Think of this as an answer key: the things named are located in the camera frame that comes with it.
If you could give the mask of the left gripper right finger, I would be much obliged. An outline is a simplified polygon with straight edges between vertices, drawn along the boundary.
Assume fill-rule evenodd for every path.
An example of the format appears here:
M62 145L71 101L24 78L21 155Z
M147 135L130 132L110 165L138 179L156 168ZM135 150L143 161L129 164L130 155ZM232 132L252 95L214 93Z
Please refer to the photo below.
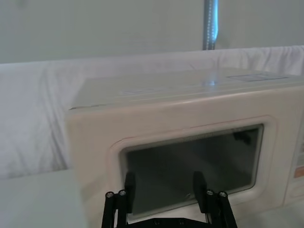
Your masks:
M229 199L225 191L208 189L202 172L193 173L193 192L200 212L206 222L195 221L194 228L235 228L237 226Z

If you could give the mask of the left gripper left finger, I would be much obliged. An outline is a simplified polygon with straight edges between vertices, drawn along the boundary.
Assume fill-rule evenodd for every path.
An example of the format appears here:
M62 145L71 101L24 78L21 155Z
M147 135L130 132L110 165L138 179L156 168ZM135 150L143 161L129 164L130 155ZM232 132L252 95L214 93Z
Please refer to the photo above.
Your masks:
M118 193L109 191L105 194L102 228L113 228L115 214L117 212L117 228L124 228L128 225L128 214L132 214L133 202L136 192L136 178L133 172L125 176L124 189Z

